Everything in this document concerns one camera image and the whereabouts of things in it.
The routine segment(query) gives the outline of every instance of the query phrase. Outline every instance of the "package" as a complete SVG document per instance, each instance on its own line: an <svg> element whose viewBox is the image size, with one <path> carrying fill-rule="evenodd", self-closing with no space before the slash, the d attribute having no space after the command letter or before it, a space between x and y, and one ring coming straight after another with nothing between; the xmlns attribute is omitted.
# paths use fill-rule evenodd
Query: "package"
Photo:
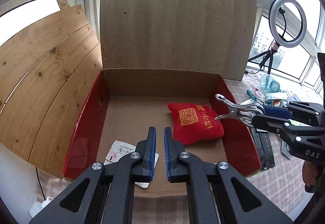
<svg viewBox="0 0 325 224"><path fill-rule="evenodd" d="M168 108L173 117L173 138L184 145L214 140L225 134L221 122L215 120L217 114L209 106L171 103Z"/></svg>

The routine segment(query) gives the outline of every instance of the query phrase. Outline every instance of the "sky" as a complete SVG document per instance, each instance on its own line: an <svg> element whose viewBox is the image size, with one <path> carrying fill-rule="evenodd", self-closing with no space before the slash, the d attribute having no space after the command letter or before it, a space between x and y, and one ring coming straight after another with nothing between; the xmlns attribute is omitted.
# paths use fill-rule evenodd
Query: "sky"
<svg viewBox="0 0 325 224"><path fill-rule="evenodd" d="M56 0L35 0L0 17L0 45L28 25L60 10Z"/></svg>

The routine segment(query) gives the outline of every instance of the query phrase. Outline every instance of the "person's hand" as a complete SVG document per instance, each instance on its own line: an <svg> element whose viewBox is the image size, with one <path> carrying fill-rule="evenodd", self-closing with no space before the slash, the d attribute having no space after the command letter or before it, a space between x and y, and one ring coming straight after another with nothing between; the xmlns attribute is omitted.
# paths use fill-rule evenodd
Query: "person's hand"
<svg viewBox="0 0 325 224"><path fill-rule="evenodd" d="M303 164L303 182L310 187L311 185L316 184L316 177L318 175L318 171L315 165L313 165L311 162L305 161Z"/></svg>

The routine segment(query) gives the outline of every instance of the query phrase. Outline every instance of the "red box side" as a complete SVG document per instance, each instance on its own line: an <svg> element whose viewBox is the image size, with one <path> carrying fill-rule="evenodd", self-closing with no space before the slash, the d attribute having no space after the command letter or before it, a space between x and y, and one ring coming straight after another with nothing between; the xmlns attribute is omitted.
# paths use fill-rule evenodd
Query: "red box side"
<svg viewBox="0 0 325 224"><path fill-rule="evenodd" d="M96 162L108 102L109 92L103 71L101 71L88 94L74 128L64 162L64 177L75 180Z"/></svg>
<svg viewBox="0 0 325 224"><path fill-rule="evenodd" d="M222 94L233 103L237 103L224 79L220 77L210 96L213 110L219 114L228 114L228 107L215 99L215 94ZM222 143L227 161L242 175L247 176L261 168L261 162L249 129L235 119L223 119L225 130Z"/></svg>

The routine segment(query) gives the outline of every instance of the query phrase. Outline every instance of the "plastic bottle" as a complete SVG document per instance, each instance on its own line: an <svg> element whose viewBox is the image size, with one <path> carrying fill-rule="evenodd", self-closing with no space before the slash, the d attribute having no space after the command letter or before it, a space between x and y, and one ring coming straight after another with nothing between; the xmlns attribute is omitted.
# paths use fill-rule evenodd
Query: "plastic bottle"
<svg viewBox="0 0 325 224"><path fill-rule="evenodd" d="M265 74L260 79L260 88L264 94L276 93L280 91L280 84L269 74Z"/></svg>

